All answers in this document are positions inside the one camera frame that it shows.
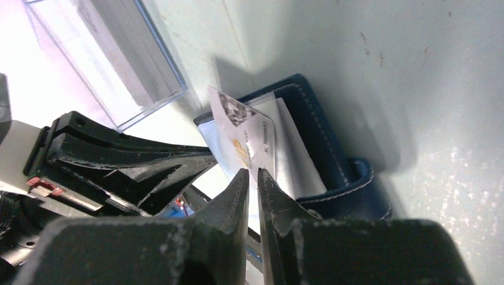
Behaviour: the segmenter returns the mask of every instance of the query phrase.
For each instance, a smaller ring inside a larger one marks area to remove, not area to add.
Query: gray surface
[[[256,87],[308,76],[401,214],[440,221],[475,281],[503,284],[504,2],[225,3]]]

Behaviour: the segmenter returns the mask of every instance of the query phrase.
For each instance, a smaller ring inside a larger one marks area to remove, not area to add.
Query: transparent box
[[[37,38],[50,38],[123,132],[187,85],[139,0],[24,0]]]

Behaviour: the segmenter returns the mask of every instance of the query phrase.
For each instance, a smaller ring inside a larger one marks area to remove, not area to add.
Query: blue leather pouch
[[[323,218],[385,219],[392,215],[390,201],[366,159],[347,159],[331,130],[310,83],[295,74],[257,90],[239,100],[273,92],[282,98],[298,128],[303,143],[326,185],[327,192],[297,201],[306,209],[317,211]],[[194,120],[196,125],[212,119],[210,113]]]

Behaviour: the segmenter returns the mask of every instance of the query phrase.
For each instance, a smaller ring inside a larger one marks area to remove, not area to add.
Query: blue wallet
[[[325,219],[386,219],[391,204],[366,159],[346,158],[331,130],[308,80],[292,75],[239,99],[247,102],[273,92],[282,98],[301,135],[303,143],[324,182],[327,192],[297,199],[304,208],[317,211]],[[211,120],[207,113],[194,120],[196,125]]]

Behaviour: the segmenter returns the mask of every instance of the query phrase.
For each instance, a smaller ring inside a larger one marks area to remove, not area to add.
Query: table surface
[[[440,222],[478,284],[504,273],[504,2],[145,0],[190,92],[126,133],[205,145],[213,85],[234,97],[305,74],[349,156],[368,158],[401,217]],[[0,2],[14,119],[44,126],[93,99],[22,5]],[[211,196],[215,167],[196,182]]]

